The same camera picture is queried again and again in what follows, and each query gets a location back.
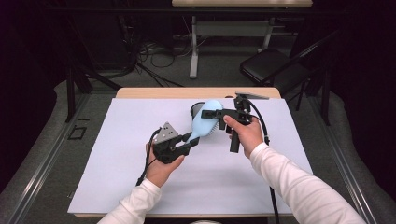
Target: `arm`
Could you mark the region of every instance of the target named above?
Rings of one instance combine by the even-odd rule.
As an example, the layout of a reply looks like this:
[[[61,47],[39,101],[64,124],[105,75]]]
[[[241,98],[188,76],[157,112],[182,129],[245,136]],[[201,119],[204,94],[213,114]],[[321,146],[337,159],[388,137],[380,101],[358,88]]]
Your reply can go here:
[[[155,156],[151,149],[149,161],[152,161],[152,164],[148,167],[146,179],[140,186],[133,188],[131,194],[122,199],[120,204],[102,218],[99,223],[144,223],[146,213],[161,198],[160,187],[163,186],[170,174],[176,170],[183,160],[184,156],[180,156],[172,163],[163,164],[160,161],[155,161]]]
[[[230,117],[224,117],[224,121],[238,132],[255,171],[282,197],[300,223],[364,223],[329,185],[268,147],[262,141],[257,119],[248,126]]]

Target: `forearm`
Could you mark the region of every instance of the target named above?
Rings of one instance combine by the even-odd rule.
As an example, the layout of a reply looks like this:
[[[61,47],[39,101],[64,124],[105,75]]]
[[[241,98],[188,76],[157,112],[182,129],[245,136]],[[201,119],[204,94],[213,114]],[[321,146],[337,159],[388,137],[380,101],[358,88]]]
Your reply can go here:
[[[300,223],[364,223],[334,189],[267,145],[256,147],[250,160]]]
[[[99,223],[144,223],[146,213],[160,200],[161,189],[145,179]]]

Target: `gray carpet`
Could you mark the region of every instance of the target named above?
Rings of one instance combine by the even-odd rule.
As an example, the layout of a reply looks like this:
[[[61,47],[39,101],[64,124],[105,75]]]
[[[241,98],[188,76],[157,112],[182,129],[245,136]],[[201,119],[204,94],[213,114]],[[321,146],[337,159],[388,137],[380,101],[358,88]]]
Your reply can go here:
[[[260,47],[262,44],[260,40],[241,38],[206,41],[200,47],[198,78],[195,80],[189,78],[191,58],[188,56],[177,57],[174,63],[166,68],[154,67],[149,58],[144,62],[144,65],[157,74],[187,87],[252,86],[248,79],[239,74],[238,69],[239,64],[253,55]],[[271,41],[272,47],[285,51],[290,49],[290,44],[292,44],[292,41],[288,36],[273,37]],[[154,64],[164,65],[170,60],[166,55],[155,55],[153,62]],[[127,76],[113,78],[113,80],[127,87],[158,86],[147,73],[139,73],[136,70]],[[59,153],[56,155],[55,163],[50,167],[50,173],[44,176],[44,185],[35,196],[33,203],[28,204],[29,209],[26,209],[21,217],[22,223],[96,223],[99,220],[99,218],[74,217],[66,213],[71,202],[71,199],[67,196],[78,185],[110,101],[115,96],[114,91],[96,80],[92,80],[92,85],[94,86],[94,92],[88,97],[85,105],[81,107],[77,119],[72,123],[72,126],[86,127],[84,137],[80,140],[64,140]],[[63,129],[67,112],[65,84],[60,84],[56,91],[58,93],[58,103],[51,119],[20,170],[0,195],[0,223],[7,223],[10,219],[23,191],[28,186],[36,169],[40,167],[41,162],[52,150],[57,136]],[[315,116],[316,109],[310,102],[312,102],[312,99],[304,98],[301,110],[297,112],[294,110],[296,101],[292,101],[290,103],[290,113],[293,116],[314,174],[335,188],[349,203],[355,206],[345,181],[336,166],[325,133],[320,128],[320,120]],[[348,164],[362,187],[377,223],[394,223],[394,220],[396,220],[395,202],[378,187],[357,156],[351,142],[343,103],[333,94],[331,97],[330,121],[337,142],[348,158]],[[293,217],[282,217],[281,220],[282,223],[296,223]],[[269,219],[269,223],[274,223],[272,218]]]

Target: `chair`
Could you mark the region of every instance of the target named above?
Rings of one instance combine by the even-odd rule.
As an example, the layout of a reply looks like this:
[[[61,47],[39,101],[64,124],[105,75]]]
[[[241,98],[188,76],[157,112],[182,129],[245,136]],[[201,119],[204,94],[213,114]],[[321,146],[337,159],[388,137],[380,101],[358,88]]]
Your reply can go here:
[[[299,96],[296,107],[296,110],[299,110],[306,82],[315,74],[324,72],[328,67],[328,62],[309,64],[309,67],[304,66],[304,62],[309,58],[312,59],[312,56],[315,56],[314,52],[328,47],[337,34],[338,31],[335,31],[327,35],[292,58],[277,49],[265,49],[241,62],[240,72],[256,82],[258,86],[276,87],[282,97],[301,84],[299,93],[288,100],[289,102]]]

